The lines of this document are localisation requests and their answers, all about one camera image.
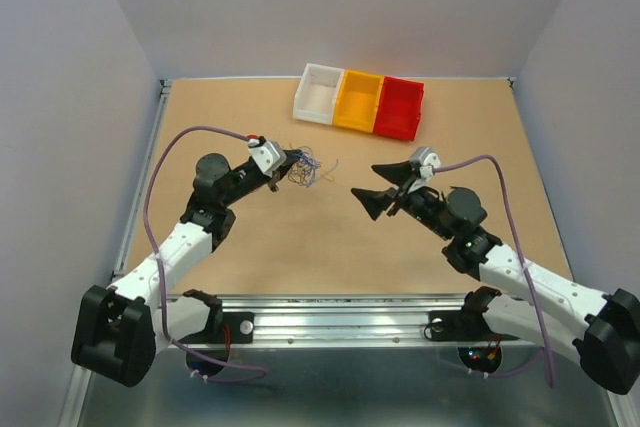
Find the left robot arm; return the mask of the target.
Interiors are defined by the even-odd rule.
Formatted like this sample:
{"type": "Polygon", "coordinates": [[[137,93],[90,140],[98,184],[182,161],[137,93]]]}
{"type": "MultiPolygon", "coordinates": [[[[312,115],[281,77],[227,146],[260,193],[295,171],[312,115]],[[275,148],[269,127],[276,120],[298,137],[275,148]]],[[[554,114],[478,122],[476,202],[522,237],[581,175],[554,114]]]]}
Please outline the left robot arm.
{"type": "Polygon", "coordinates": [[[72,362],[132,387],[167,347],[190,335],[215,339],[222,331],[220,299],[191,290],[170,302],[167,294],[226,239],[235,221],[232,204],[262,187],[276,191],[300,155],[266,142],[250,148],[237,167],[219,153],[201,157],[185,212],[169,236],[153,243],[151,254],[129,274],[83,295],[72,362]]]}

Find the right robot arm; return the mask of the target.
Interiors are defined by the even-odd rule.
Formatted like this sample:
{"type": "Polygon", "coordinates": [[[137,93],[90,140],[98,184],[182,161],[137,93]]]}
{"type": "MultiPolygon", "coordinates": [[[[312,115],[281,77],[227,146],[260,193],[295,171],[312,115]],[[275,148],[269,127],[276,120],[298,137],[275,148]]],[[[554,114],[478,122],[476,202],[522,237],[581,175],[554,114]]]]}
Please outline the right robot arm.
{"type": "Polygon", "coordinates": [[[562,277],[527,259],[483,228],[478,195],[466,187],[444,194],[429,186],[437,161],[373,166],[391,183],[385,191],[352,189],[372,220],[402,211],[446,241],[442,253],[459,273],[486,284],[467,297],[463,331],[491,331],[537,344],[546,356],[577,363],[600,387],[631,391],[639,379],[639,300],[622,288],[606,293],[562,277]]]}

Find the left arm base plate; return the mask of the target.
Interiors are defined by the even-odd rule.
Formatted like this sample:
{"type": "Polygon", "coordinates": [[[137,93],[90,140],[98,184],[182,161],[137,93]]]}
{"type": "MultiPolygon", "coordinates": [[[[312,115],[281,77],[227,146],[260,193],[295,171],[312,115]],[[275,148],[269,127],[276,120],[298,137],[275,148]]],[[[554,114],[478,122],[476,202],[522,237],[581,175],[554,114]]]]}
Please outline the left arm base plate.
{"type": "Polygon", "coordinates": [[[249,311],[224,312],[217,310],[213,312],[206,310],[207,318],[202,327],[195,329],[188,327],[187,333],[182,335],[184,328],[176,325],[178,315],[169,315],[169,320],[174,323],[170,327],[172,335],[182,344],[251,344],[254,335],[255,315],[249,311]]]}

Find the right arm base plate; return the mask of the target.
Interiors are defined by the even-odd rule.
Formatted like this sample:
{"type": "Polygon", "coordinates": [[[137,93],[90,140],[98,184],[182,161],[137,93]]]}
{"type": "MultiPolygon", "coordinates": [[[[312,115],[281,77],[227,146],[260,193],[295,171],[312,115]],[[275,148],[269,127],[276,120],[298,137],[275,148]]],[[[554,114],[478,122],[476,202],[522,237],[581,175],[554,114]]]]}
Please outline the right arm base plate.
{"type": "Polygon", "coordinates": [[[433,342],[488,342],[498,339],[480,314],[436,310],[428,314],[423,336],[433,342]]]}

